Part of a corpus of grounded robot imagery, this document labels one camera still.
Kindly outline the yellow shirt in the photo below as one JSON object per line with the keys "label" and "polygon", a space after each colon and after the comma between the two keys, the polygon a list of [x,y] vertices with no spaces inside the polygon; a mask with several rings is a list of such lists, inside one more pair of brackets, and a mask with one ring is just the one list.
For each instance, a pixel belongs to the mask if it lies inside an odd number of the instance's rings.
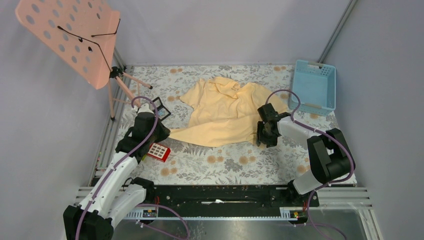
{"label": "yellow shirt", "polygon": [[171,129],[170,138],[203,147],[256,140],[258,113],[265,103],[283,113],[288,105],[263,85],[248,82],[241,86],[226,77],[200,79],[180,100],[192,107],[187,127]]}

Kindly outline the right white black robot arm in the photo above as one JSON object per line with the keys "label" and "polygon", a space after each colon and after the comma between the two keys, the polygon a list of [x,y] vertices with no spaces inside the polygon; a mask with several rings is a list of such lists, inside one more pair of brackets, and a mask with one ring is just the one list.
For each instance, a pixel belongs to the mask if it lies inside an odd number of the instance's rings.
{"label": "right white black robot arm", "polygon": [[278,113],[271,103],[258,108],[256,145],[275,147],[279,137],[289,137],[308,151],[310,170],[288,183],[287,201],[301,205],[307,194],[344,175],[351,176],[355,162],[343,133],[333,128],[322,131],[303,124],[288,113]]}

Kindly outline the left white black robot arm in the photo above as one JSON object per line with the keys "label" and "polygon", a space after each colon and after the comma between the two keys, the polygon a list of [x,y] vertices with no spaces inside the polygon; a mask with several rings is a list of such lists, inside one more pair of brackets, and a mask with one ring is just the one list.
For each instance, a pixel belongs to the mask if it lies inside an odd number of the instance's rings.
{"label": "left white black robot arm", "polygon": [[155,192],[140,183],[132,183],[116,197],[129,174],[139,165],[153,143],[170,135],[157,114],[139,111],[134,125],[117,143],[106,172],[90,193],[76,206],[63,212],[65,237],[68,240],[110,240],[115,227],[137,204],[152,204]]}

